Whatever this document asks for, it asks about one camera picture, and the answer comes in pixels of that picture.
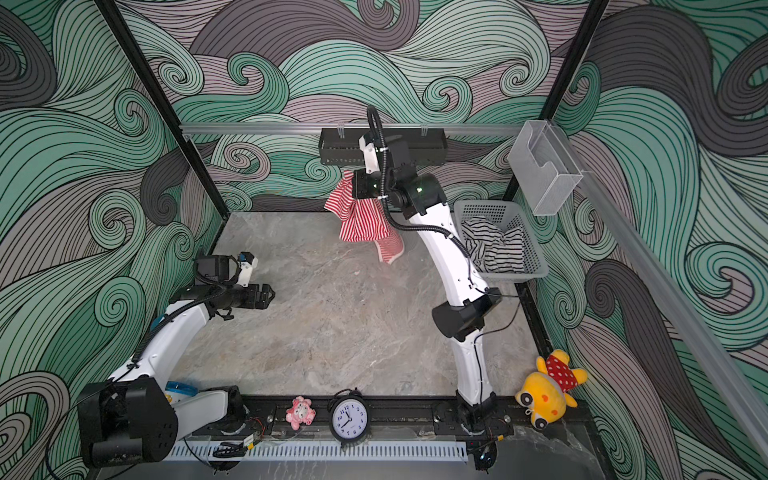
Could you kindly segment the red white striped tank top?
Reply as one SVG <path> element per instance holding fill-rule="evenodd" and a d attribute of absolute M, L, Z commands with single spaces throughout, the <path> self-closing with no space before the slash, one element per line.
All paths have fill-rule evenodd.
<path fill-rule="evenodd" d="M 387 221 L 379 200 L 353 197 L 353 172 L 344 171 L 342 179 L 324 204 L 340 221 L 339 238 L 350 243 L 372 242 L 379 261 L 392 264 L 405 252 L 396 229 Z"/>

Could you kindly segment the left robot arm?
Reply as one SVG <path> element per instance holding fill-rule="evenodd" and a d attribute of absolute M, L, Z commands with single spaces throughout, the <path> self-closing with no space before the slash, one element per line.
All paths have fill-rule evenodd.
<path fill-rule="evenodd" d="M 235 309 L 265 309 L 275 297 L 268 284 L 251 281 L 255 256 L 208 255 L 195 261 L 192 285 L 178 290 L 142 336 L 130 357 L 107 380 L 91 383 L 77 399 L 80 452 L 89 468 L 163 460 L 177 441 L 210 428 L 221 435 L 244 431 L 248 409 L 236 386 L 186 395 L 175 401 L 170 375 L 196 335 Z"/>

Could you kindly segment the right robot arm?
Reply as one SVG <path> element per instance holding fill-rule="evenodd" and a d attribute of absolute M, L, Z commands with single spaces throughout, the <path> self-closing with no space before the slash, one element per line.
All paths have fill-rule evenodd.
<path fill-rule="evenodd" d="M 417 172 L 405 139 L 378 139 L 368 132 L 358 146 L 364 168 L 353 174 L 353 196 L 379 201 L 390 226 L 417 233 L 437 268 L 446 301 L 433 308 L 432 318 L 451 343 L 459 412 L 472 429 L 495 401 L 493 388 L 485 384 L 482 334 L 485 316 L 500 303 L 501 294 L 474 267 L 442 186 L 434 175 Z"/>

